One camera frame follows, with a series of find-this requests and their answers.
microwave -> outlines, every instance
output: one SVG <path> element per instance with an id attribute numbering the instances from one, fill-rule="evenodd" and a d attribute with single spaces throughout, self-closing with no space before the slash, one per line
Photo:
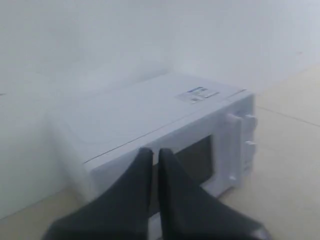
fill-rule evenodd
<path id="1" fill-rule="evenodd" d="M 185 171 L 217 197 L 253 169 L 254 94 L 184 74 L 165 74 L 85 97 L 50 114 L 54 143 L 84 203 L 106 191 L 139 148 L 153 151 L 149 239 L 161 237 L 158 154 L 169 148 Z"/>

white wall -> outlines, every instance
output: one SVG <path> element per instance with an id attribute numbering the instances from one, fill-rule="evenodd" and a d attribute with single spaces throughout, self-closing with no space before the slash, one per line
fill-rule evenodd
<path id="1" fill-rule="evenodd" d="M 0 2 L 0 218 L 66 186 L 48 109 L 168 69 L 166 19 L 158 0 Z"/>
<path id="2" fill-rule="evenodd" d="M 319 0 L 168 0 L 176 71 L 260 92 L 320 63 Z"/>

floor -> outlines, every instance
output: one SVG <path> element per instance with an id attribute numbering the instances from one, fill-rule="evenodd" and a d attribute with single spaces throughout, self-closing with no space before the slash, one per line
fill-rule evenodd
<path id="1" fill-rule="evenodd" d="M 256 98 L 253 173 L 222 201 L 262 223 L 274 240 L 318 240 L 320 221 L 320 66 Z M 0 220 L 1 240 L 39 240 L 56 218 L 79 207 L 66 189 Z"/>

microwave top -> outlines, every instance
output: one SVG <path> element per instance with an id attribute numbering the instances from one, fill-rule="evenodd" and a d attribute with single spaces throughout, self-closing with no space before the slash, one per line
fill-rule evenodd
<path id="1" fill-rule="evenodd" d="M 54 136 L 82 163 L 243 92 L 184 74 L 165 74 L 98 94 L 52 113 Z"/>

microwave window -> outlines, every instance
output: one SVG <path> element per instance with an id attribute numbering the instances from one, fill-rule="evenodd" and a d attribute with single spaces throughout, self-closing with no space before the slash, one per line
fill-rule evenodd
<path id="1" fill-rule="evenodd" d="M 207 136 L 175 154 L 186 173 L 198 184 L 210 179 L 214 174 L 212 137 Z M 149 216 L 159 211 L 158 164 L 152 168 L 152 187 Z"/>

